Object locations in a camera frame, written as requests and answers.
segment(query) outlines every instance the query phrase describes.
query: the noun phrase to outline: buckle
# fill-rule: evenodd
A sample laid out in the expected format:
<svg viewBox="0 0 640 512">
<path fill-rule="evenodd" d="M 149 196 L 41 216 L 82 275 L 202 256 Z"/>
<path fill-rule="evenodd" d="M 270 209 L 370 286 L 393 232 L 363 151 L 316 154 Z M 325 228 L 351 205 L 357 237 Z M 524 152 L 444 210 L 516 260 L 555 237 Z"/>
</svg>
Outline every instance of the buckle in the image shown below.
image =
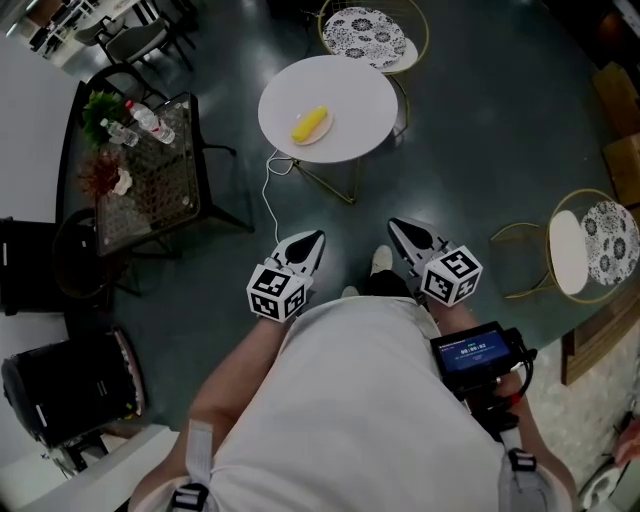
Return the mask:
<svg viewBox="0 0 640 512">
<path fill-rule="evenodd" d="M 176 489 L 171 498 L 171 507 L 182 510 L 201 512 L 209 496 L 209 489 L 204 485 L 192 483 Z"/>
<path fill-rule="evenodd" d="M 531 472 L 535 471 L 538 467 L 536 458 L 521 448 L 512 448 L 509 450 L 509 460 L 511 461 L 511 469 L 513 471 Z"/>
</svg>

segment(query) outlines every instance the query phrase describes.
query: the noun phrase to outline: display screen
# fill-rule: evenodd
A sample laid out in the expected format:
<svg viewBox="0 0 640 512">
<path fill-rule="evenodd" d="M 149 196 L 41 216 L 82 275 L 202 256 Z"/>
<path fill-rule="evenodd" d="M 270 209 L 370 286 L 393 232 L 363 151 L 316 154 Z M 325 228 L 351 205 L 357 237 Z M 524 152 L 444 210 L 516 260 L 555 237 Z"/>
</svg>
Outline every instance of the display screen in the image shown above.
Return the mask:
<svg viewBox="0 0 640 512">
<path fill-rule="evenodd" d="M 459 372 L 508 356 L 509 347 L 497 331 L 455 341 L 438 348 L 448 372 Z"/>
</svg>

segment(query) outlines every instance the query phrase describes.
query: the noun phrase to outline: water bottle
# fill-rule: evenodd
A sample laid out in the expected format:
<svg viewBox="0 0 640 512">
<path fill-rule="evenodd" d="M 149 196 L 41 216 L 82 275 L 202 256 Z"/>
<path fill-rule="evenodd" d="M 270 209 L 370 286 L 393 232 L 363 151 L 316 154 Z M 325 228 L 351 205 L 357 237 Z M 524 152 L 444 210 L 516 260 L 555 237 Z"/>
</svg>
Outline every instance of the water bottle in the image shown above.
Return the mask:
<svg viewBox="0 0 640 512">
<path fill-rule="evenodd" d="M 175 132 L 144 105 L 129 100 L 125 106 L 129 109 L 133 118 L 138 121 L 140 127 L 148 131 L 160 142 L 171 144 L 173 139 L 176 138 Z"/>
<path fill-rule="evenodd" d="M 100 126 L 106 128 L 107 133 L 111 135 L 111 142 L 114 144 L 126 144 L 127 146 L 135 146 L 140 136 L 129 128 L 125 128 L 118 121 L 109 123 L 108 119 L 100 121 Z"/>
</svg>

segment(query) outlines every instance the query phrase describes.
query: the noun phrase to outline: shoe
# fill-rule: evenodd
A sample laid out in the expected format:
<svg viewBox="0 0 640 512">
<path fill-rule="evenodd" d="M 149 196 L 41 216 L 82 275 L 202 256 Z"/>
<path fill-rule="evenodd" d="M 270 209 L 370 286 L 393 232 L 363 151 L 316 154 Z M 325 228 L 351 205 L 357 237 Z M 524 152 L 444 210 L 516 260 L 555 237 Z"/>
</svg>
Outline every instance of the shoe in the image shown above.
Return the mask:
<svg viewBox="0 0 640 512">
<path fill-rule="evenodd" d="M 373 253 L 371 260 L 371 275 L 382 272 L 383 270 L 391 270 L 393 268 L 393 253 L 388 245 L 381 245 Z"/>
<path fill-rule="evenodd" d="M 360 292 L 358 292 L 355 286 L 347 286 L 344 290 L 342 290 L 341 299 L 346 299 L 347 297 L 359 297 Z"/>
</svg>

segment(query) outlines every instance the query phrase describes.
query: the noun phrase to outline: black and white cube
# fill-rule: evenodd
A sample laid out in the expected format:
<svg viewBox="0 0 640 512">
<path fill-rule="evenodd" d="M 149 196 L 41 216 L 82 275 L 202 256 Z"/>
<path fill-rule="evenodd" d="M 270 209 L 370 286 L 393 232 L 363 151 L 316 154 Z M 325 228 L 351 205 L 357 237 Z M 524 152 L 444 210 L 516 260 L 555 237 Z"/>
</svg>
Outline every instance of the black and white cube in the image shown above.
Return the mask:
<svg viewBox="0 0 640 512">
<path fill-rule="evenodd" d="M 420 289 L 447 306 L 466 299 L 478 286 L 482 265 L 465 247 L 429 261 Z"/>
<path fill-rule="evenodd" d="M 284 322 L 307 301 L 305 282 L 296 275 L 258 265 L 247 286 L 249 307 L 260 316 Z"/>
</svg>

